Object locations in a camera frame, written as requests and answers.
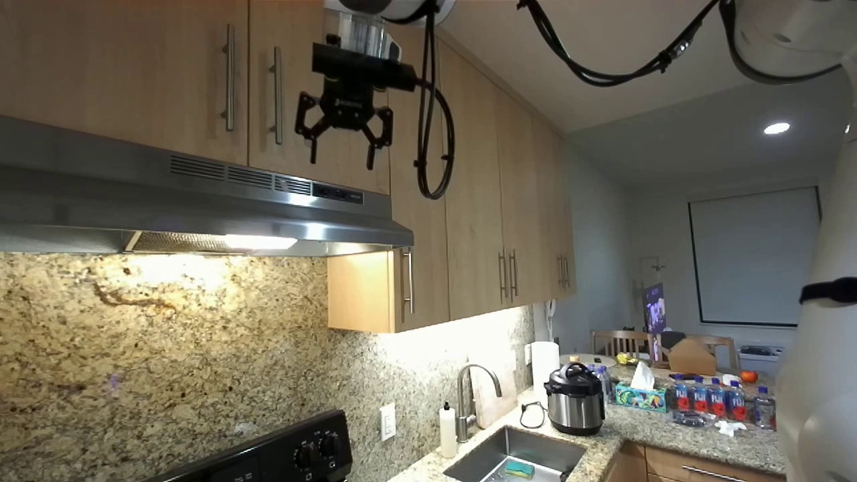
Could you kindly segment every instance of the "black stove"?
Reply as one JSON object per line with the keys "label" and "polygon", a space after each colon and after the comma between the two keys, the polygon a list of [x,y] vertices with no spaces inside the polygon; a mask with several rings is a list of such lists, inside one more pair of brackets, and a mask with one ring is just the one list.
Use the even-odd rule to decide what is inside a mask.
{"label": "black stove", "polygon": [[343,482],[350,441],[343,409],[329,409],[242,441],[197,463],[161,475],[158,482]]}

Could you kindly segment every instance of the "light switch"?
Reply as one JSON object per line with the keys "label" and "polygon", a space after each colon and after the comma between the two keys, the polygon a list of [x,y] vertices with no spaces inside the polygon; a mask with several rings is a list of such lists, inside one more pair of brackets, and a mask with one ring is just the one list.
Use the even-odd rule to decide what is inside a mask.
{"label": "light switch", "polygon": [[396,405],[379,408],[379,441],[387,441],[396,436]]}

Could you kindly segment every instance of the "granite backsplash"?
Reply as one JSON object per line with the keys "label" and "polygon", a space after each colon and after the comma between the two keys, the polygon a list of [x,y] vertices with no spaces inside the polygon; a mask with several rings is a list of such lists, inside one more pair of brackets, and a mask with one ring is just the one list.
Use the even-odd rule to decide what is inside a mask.
{"label": "granite backsplash", "polygon": [[466,360],[524,386],[528,310],[354,336],[324,289],[305,257],[0,254],[0,480],[150,480],[343,408],[350,480],[379,482],[435,445]]}

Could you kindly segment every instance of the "faucet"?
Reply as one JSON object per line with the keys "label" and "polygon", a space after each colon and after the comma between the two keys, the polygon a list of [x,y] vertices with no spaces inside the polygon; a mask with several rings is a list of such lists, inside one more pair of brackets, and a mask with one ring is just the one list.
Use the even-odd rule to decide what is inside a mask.
{"label": "faucet", "polygon": [[471,436],[471,429],[477,427],[477,405],[474,405],[474,389],[471,389],[471,370],[474,366],[486,373],[486,377],[492,380],[494,397],[504,397],[498,374],[492,374],[482,365],[462,365],[458,373],[458,423],[454,423],[458,441],[466,441]]}

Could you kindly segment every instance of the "ceiling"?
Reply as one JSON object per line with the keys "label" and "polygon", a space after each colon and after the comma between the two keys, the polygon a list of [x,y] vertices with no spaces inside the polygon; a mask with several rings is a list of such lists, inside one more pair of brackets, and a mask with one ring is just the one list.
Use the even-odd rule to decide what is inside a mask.
{"label": "ceiling", "polygon": [[[540,0],[585,66],[627,73],[666,46],[707,0]],[[619,88],[572,78],[517,0],[458,0],[443,29],[501,82],[568,133],[572,151],[624,184],[833,164],[848,115],[841,73],[795,87],[743,80],[718,10],[663,76]],[[790,151],[757,151],[767,107],[791,109]]]}

